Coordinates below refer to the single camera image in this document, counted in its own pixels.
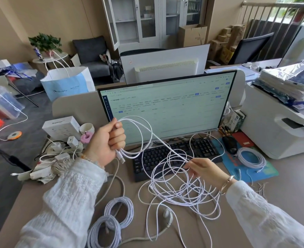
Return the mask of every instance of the hand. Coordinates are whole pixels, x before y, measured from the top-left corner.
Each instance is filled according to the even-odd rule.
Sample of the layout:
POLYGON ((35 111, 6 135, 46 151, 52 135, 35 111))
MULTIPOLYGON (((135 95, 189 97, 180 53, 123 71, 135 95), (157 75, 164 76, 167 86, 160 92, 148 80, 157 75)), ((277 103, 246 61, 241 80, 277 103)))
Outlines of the hand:
POLYGON ((93 134, 83 154, 93 162, 105 167, 115 157, 115 150, 125 147, 125 130, 116 118, 93 134))
MULTIPOLYGON (((216 187, 218 190, 222 189, 222 186, 229 178, 228 174, 208 158, 193 158, 187 162, 183 168, 189 168, 188 173, 190 176, 201 177, 206 183, 216 187)), ((237 180, 231 179, 229 185, 226 186, 222 192, 226 192, 235 182, 237 182, 237 180)))

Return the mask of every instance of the white shirt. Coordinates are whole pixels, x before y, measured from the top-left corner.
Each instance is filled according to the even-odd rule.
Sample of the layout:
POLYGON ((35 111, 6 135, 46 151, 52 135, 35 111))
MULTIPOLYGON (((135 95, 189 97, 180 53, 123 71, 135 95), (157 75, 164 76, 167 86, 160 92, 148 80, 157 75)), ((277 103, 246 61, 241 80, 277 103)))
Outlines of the white shirt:
MULTIPOLYGON (((42 211, 22 228, 16 247, 84 248, 105 176, 97 165, 77 158, 44 194, 42 211)), ((231 185, 226 199, 253 247, 304 247, 304 226, 245 182, 231 185)))

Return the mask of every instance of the black keyboard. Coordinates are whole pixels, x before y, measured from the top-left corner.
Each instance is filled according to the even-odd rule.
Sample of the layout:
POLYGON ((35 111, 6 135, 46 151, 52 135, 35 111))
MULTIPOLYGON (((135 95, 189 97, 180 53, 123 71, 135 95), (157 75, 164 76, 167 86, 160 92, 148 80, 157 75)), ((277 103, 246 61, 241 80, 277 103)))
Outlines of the black keyboard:
MULTIPOLYGON (((181 150, 185 151, 189 156, 193 156, 192 151, 190 149, 189 142, 190 141, 171 143, 170 147, 173 150, 181 149, 181 150)), ((192 139, 191 147, 194 152, 194 157, 212 159, 212 158, 220 155, 209 138, 192 139)), ((140 181, 149 179, 149 177, 146 175, 146 173, 143 170, 143 165, 144 165, 144 168, 145 168, 145 171, 147 172, 147 174, 151 175, 153 169, 158 165, 158 163, 161 160, 163 160, 164 158, 167 157, 169 152, 170 152, 170 150, 166 146, 162 145, 159 147, 153 147, 153 148, 145 150, 143 153, 143 164, 142 164, 142 154, 140 154, 136 159, 134 159, 133 160, 133 171, 135 174, 135 182, 140 182, 140 181)), ((217 157, 213 160, 214 163, 220 163, 222 161, 223 161, 222 157, 217 157)), ((182 163, 183 162, 172 161, 171 166, 180 167, 182 165, 182 163)), ((160 165, 160 166, 161 166, 160 168, 158 167, 156 169, 155 173, 158 173, 159 171, 162 170, 163 165, 160 165)))

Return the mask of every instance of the monitor screen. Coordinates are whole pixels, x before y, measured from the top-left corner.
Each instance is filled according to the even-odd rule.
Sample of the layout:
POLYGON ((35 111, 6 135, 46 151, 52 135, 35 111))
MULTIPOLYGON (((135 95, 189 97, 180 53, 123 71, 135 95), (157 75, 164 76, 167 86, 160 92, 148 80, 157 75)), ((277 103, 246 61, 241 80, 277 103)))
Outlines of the monitor screen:
MULTIPOLYGON (((236 72, 151 81, 98 92, 109 121, 113 117, 140 116, 150 123, 154 134, 167 139, 218 129, 236 72)), ((134 120, 148 127, 143 120, 134 120)), ((141 143, 135 125, 124 121, 123 128, 127 144, 141 143)), ((148 141, 150 132, 141 131, 144 141, 148 141)))

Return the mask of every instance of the white printer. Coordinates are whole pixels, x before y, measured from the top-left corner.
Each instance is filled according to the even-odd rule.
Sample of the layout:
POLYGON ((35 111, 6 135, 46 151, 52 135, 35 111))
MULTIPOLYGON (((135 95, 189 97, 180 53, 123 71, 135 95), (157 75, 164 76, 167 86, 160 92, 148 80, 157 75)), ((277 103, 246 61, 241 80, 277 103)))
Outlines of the white printer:
POLYGON ((245 86, 241 130, 270 158, 304 152, 304 109, 295 111, 254 87, 245 86))

